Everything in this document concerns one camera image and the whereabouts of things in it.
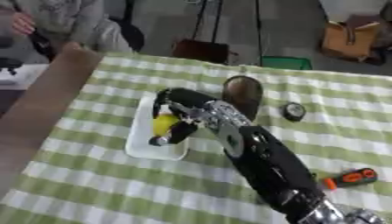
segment green checkered tablecloth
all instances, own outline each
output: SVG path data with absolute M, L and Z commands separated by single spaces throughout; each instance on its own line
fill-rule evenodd
M 391 78 L 120 54 L 104 58 L 3 198 L 0 223 L 285 223 L 257 204 L 213 140 L 193 139 L 178 162 L 124 153 L 146 92 L 184 87 L 219 95 L 224 80 L 239 74 L 264 86 L 257 122 L 319 177 L 375 169 L 378 182 L 327 195 L 345 211 L 367 208 L 392 223 Z M 286 102 L 306 107 L 302 122 L 282 118 Z

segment white tray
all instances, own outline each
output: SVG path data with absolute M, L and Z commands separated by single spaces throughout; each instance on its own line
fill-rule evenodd
M 149 140 L 153 136 L 151 111 L 155 98 L 154 94 L 147 94 L 139 102 L 135 119 L 125 144 L 125 152 L 133 158 L 180 160 L 188 152 L 188 139 L 176 145 L 161 147 L 149 144 Z

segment orange screwdriver handle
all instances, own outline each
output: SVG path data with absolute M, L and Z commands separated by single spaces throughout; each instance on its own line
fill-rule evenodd
M 377 173 L 370 168 L 350 171 L 336 178 L 326 178 L 325 183 L 331 190 L 338 187 L 361 186 L 374 183 Z

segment robotic arm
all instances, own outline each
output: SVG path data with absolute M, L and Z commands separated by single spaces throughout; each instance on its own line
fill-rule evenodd
M 382 224 L 364 209 L 344 215 L 318 189 L 313 175 L 279 140 L 255 126 L 232 105 L 184 88 L 168 88 L 157 95 L 153 117 L 162 105 L 180 118 L 165 136 L 151 144 L 178 144 L 198 127 L 212 131 L 227 157 L 250 186 L 291 224 Z

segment yellow lemon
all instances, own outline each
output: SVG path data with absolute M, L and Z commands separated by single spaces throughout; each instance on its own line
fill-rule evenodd
M 164 136 L 167 130 L 179 119 L 175 115 L 162 114 L 152 121 L 152 131 L 154 136 Z

